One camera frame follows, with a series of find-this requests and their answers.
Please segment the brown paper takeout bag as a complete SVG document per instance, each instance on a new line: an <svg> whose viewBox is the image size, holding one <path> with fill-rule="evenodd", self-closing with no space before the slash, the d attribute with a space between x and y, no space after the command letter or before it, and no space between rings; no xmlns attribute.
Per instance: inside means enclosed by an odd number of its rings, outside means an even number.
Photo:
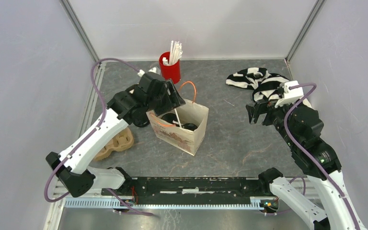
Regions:
<svg viewBox="0 0 368 230"><path fill-rule="evenodd" d="M197 91L193 82L186 81L181 88L188 83L194 88L194 97L192 100L185 99L185 104L176 109L182 125L193 123L198 126L197 130L190 131L167 123L161 119L164 114L156 116L154 111L147 112L147 117L158 138L194 156L205 137L209 108L196 103Z"/></svg>

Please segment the black plastic cup lid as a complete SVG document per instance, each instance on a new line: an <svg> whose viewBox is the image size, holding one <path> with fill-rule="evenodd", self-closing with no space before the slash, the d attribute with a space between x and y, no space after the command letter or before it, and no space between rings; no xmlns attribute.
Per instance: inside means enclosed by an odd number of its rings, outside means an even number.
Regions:
<svg viewBox="0 0 368 230"><path fill-rule="evenodd" d="M195 131L198 129L198 126L193 123L185 123L182 125L182 128L190 130L190 131Z"/></svg>

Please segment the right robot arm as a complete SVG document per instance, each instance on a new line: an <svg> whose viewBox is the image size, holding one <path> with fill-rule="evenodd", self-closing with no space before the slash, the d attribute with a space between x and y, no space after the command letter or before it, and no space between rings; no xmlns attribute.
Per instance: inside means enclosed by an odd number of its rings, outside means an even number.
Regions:
<svg viewBox="0 0 368 230"><path fill-rule="evenodd" d="M321 139L323 122L318 111L301 100L276 107L276 101L259 100L246 105L250 124L265 115L264 126L274 126L291 150L296 165L316 189L323 205L317 207L297 192L272 168L259 175L258 191L282 199L311 230L364 230L345 186L335 150Z"/></svg>

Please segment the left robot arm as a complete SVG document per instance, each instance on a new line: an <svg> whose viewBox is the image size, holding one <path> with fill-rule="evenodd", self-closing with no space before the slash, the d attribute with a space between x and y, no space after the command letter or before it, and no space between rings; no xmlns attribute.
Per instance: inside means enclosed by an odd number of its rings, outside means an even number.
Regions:
<svg viewBox="0 0 368 230"><path fill-rule="evenodd" d="M84 134L61 153L51 152L46 161L52 168L51 178L57 177L72 197L90 189L114 189L119 195L131 190L131 182L117 168L98 169L89 164L99 151L130 124L148 124L148 111L162 115L185 105L171 80L154 72L141 76L138 84L116 93L101 115Z"/></svg>

